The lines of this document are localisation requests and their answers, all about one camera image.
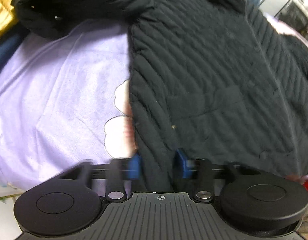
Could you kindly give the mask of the black quilted jacket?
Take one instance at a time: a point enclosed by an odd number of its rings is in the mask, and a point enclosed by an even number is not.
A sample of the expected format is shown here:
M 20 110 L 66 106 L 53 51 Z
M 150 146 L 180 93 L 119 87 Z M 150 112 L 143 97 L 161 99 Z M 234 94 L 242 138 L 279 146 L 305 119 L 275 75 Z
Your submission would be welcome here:
M 86 19 L 129 23 L 141 184 L 174 191 L 177 149 L 286 177 L 308 174 L 308 48 L 246 0 L 12 0 L 57 39 Z

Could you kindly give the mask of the lavender patterned bed sheet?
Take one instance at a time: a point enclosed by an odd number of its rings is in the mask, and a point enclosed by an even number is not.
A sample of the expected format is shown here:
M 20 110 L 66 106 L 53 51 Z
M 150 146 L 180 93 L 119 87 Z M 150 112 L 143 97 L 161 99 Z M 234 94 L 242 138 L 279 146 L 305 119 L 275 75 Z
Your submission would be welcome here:
M 0 181 L 27 190 L 83 160 L 139 153 L 131 53 L 120 21 L 86 21 L 54 41 L 29 35 L 0 74 Z

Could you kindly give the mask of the dark blue garment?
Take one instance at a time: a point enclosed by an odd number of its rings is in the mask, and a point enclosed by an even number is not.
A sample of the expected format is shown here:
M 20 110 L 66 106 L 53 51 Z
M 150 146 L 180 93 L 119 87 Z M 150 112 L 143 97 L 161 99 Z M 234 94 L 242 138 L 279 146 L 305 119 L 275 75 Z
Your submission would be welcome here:
M 26 30 L 10 30 L 0 39 L 0 71 L 23 42 L 24 38 L 27 37 L 28 33 Z

